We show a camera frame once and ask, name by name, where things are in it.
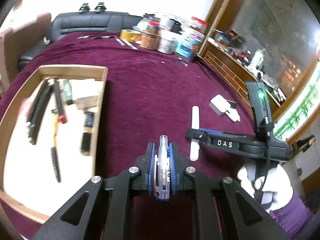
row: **white tube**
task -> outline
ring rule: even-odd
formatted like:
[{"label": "white tube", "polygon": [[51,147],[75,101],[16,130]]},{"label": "white tube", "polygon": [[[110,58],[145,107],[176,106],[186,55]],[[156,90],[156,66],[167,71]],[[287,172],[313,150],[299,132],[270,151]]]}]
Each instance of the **white tube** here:
[{"label": "white tube", "polygon": [[[199,107],[193,106],[192,107],[192,121],[191,121],[191,128],[192,129],[199,129],[200,121],[199,121]],[[199,158],[199,140],[191,139],[190,144],[190,160],[196,161]]]}]

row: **yellow tape roll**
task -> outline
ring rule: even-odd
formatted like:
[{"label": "yellow tape roll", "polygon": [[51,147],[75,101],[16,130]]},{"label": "yellow tape roll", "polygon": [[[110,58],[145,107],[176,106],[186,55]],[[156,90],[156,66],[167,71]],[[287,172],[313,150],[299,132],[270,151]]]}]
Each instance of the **yellow tape roll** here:
[{"label": "yellow tape roll", "polygon": [[141,40],[141,32],[135,30],[122,30],[120,39],[127,40],[129,42],[136,42]]}]

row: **black leather sofa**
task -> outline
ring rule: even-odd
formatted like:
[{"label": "black leather sofa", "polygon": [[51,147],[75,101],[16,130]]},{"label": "black leather sofa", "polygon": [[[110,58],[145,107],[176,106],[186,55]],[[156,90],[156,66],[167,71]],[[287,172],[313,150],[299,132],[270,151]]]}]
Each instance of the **black leather sofa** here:
[{"label": "black leather sofa", "polygon": [[48,29],[46,40],[40,40],[21,54],[17,69],[20,72],[26,64],[43,51],[49,44],[56,42],[68,33],[74,32],[120,32],[122,29],[132,29],[142,19],[122,12],[103,11],[100,13],[71,12],[59,14]]}]

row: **blue gripper pad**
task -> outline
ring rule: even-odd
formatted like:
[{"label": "blue gripper pad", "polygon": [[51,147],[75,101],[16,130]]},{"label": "blue gripper pad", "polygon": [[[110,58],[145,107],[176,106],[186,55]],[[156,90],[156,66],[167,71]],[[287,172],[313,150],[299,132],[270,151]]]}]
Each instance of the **blue gripper pad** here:
[{"label": "blue gripper pad", "polygon": [[170,181],[172,186],[173,195],[177,194],[177,173],[176,173],[176,166],[174,165],[174,157],[173,157],[173,150],[172,144],[169,145],[169,160],[170,160]]},{"label": "blue gripper pad", "polygon": [[155,174],[155,144],[152,145],[149,173],[148,173],[148,194],[151,195],[153,176]]}]

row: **person's hand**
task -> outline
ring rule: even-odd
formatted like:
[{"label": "person's hand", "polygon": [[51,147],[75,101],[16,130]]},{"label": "person's hand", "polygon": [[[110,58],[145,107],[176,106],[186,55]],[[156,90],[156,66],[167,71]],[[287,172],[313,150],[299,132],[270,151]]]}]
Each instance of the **person's hand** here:
[{"label": "person's hand", "polygon": [[[254,188],[248,179],[247,169],[244,166],[238,172],[238,179],[241,181],[241,187],[253,197]],[[264,181],[264,176],[255,180],[254,187],[260,189]],[[280,209],[287,205],[292,198],[293,189],[290,184],[288,174],[278,164],[276,168],[268,171],[267,180],[262,189],[263,192],[272,192],[271,206],[266,210],[268,213]]]}]

